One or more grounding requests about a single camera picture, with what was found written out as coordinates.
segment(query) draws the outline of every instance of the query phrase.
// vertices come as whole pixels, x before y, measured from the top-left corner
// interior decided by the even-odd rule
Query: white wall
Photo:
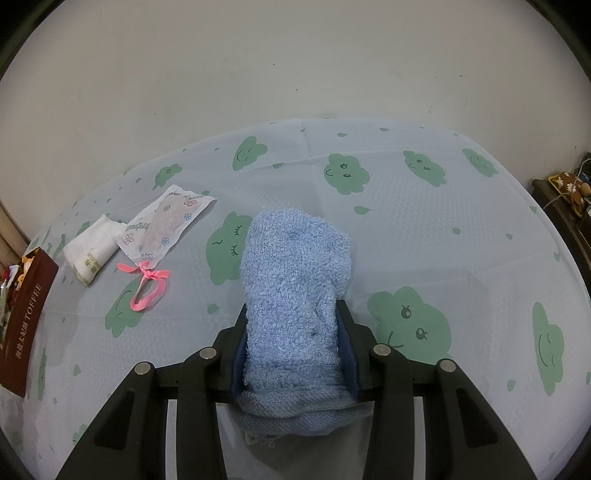
[[[281,118],[468,134],[523,184],[591,150],[591,86],[525,0],[66,0],[0,82],[0,198],[33,235],[130,166]]]

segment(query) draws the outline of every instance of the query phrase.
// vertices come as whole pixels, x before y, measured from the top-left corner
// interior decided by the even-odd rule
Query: green smiley cloud
[[[160,171],[156,174],[156,178],[154,179],[154,186],[152,190],[155,190],[157,187],[164,187],[166,182],[168,182],[174,175],[179,172],[182,172],[183,168],[178,166],[178,163],[175,163],[169,167],[162,167]]]
[[[324,178],[341,195],[348,195],[363,191],[363,185],[369,182],[369,173],[359,165],[357,158],[331,153],[329,164],[324,167]]]
[[[256,137],[245,138],[234,154],[232,169],[238,171],[247,165],[251,165],[256,162],[258,157],[265,153],[267,153],[267,146],[262,143],[256,143]]]
[[[138,291],[141,280],[142,278],[138,277],[127,284],[105,316],[105,328],[111,331],[114,338],[121,335],[126,327],[137,326],[144,315],[144,310],[134,312],[129,306],[129,302]]]
[[[439,187],[447,183],[445,179],[445,170],[422,153],[405,151],[404,162],[408,169],[420,179],[426,180],[434,187]]]
[[[471,165],[485,177],[490,178],[493,175],[499,173],[490,160],[487,160],[482,155],[476,153],[474,150],[471,150],[470,148],[464,148],[462,153],[466,156]]]
[[[238,216],[236,212],[232,212],[223,221],[221,228],[212,233],[207,240],[205,257],[214,285],[221,285],[226,280],[237,280],[240,277],[240,261],[251,222],[252,217]]]
[[[409,360],[435,365],[450,358],[452,333],[445,316],[425,302],[411,287],[394,295],[380,291],[371,295],[368,310],[379,322],[376,338],[397,349]]]
[[[540,302],[534,303],[532,318],[534,321],[535,357],[538,361],[538,370],[544,384],[544,391],[546,395],[550,396],[554,393],[556,384],[562,381],[564,338],[560,327],[548,322],[548,317]]]

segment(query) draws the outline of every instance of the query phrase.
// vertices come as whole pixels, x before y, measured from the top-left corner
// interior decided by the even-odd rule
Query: pink bow
[[[149,263],[150,262],[148,260],[144,260],[143,262],[140,262],[139,267],[130,267],[124,263],[117,265],[119,270],[126,273],[134,273],[140,270],[143,274],[142,281],[139,283],[138,291],[135,292],[135,295],[129,302],[129,306],[134,312],[139,312],[140,310],[146,308],[148,305],[150,305],[152,300],[154,300],[159,295],[162,295],[164,290],[166,290],[166,282],[164,279],[168,278],[170,275],[170,270],[149,270],[147,268]],[[138,296],[139,291],[142,289],[142,285],[144,285],[144,282],[147,280],[154,280],[158,282],[158,286],[156,286],[156,289],[152,293],[146,295],[143,299],[140,299],[136,302],[135,298]]]

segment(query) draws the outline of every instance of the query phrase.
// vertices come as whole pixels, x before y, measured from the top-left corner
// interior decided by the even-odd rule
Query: terry cloth towel
[[[248,307],[245,389],[232,413],[268,436],[328,434],[371,413],[345,387],[336,299],[351,273],[349,237],[297,210],[252,221],[241,276]]]

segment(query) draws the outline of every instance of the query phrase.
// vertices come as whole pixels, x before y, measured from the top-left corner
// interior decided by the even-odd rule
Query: plastic table cover
[[[80,283],[60,254],[63,246],[102,213],[128,222],[173,183],[218,200],[159,263],[171,270],[160,301],[145,312],[129,309],[139,276],[116,270],[119,262],[131,264],[121,251],[90,287]],[[324,217],[351,237],[345,298],[358,323],[411,359],[451,356],[538,478],[560,471],[591,424],[591,310],[554,226],[490,154],[461,134],[315,119],[252,127],[149,161],[39,232],[31,248],[42,246],[60,270],[35,337],[26,398],[0,389],[1,426],[36,478],[57,475],[137,362],[183,361],[235,322],[244,302],[238,265],[249,220],[261,209],[286,207]],[[327,437],[247,445],[226,407],[218,410],[230,477],[361,478],[370,419]],[[176,477],[175,415],[171,402],[168,478]],[[417,441],[416,478],[421,455]]]

